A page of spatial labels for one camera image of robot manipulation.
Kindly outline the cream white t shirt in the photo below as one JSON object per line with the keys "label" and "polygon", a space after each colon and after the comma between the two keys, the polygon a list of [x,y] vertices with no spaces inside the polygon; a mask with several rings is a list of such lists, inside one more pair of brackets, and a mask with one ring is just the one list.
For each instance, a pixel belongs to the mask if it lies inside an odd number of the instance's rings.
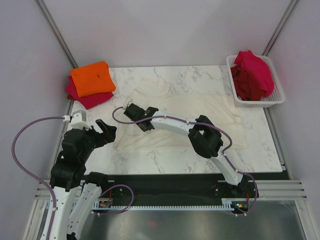
{"label": "cream white t shirt", "polygon": [[[204,115],[232,139],[233,149],[247,149],[248,144],[242,120],[232,96],[214,94],[170,94],[170,84],[162,80],[144,78],[126,103],[133,102],[147,109],[158,108],[170,116],[198,118]],[[135,124],[120,124],[114,146],[118,151],[191,150],[186,136],[166,130],[143,132]]]}

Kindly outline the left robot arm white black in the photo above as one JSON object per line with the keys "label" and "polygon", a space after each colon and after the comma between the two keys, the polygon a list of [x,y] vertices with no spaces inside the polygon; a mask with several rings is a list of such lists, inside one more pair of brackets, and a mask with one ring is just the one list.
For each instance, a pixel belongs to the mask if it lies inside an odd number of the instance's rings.
{"label": "left robot arm white black", "polygon": [[85,164],[93,150],[114,142],[116,138],[115,126],[107,125],[101,119],[96,120],[96,124],[102,132],[97,132],[94,127],[82,127],[72,128],[64,134],[62,150],[50,173],[49,184],[55,198],[51,199],[49,206],[54,220],[43,230],[50,240],[78,240],[95,201],[110,191],[105,174],[92,172],[85,175]]}

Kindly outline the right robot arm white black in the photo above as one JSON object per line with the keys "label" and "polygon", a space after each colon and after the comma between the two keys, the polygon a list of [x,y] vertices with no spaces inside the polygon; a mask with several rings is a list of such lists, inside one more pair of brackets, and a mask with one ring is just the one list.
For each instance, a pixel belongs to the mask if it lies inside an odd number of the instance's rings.
{"label": "right robot arm white black", "polygon": [[131,103],[124,110],[124,115],[135,123],[143,132],[164,130],[188,137],[194,151],[201,157],[211,160],[222,173],[226,187],[235,197],[253,193],[251,178],[240,172],[226,156],[223,149],[222,131],[204,115],[198,118],[179,118],[167,115],[155,107],[143,109]]}

